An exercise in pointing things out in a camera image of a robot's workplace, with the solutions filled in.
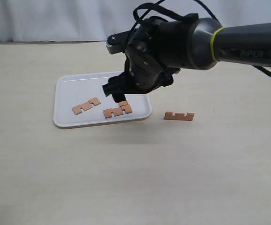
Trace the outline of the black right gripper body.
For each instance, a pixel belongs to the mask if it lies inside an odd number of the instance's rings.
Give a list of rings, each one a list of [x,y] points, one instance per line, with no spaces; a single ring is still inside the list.
[[[146,94],[158,88],[158,77],[166,69],[182,67],[182,23],[168,22],[158,16],[145,19],[125,49],[126,94]]]

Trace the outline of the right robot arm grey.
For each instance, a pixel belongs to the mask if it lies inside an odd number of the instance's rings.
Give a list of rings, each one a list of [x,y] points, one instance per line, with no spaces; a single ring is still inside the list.
[[[209,70],[220,61],[271,68],[271,23],[225,28],[197,14],[172,22],[152,16],[123,37],[124,71],[103,85],[115,102],[170,86],[183,68]]]

